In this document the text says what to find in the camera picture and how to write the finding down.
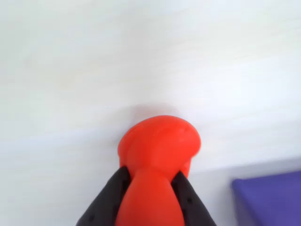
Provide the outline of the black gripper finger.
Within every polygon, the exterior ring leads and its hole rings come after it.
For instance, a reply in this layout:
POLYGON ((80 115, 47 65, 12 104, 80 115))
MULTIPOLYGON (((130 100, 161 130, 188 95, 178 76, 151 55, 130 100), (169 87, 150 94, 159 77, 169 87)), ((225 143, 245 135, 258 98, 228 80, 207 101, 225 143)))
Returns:
POLYGON ((79 218, 76 226, 114 226, 130 182, 127 167, 119 168, 79 218))
POLYGON ((216 226, 207 208, 181 171, 176 174, 171 186, 181 207, 185 226, 216 226))

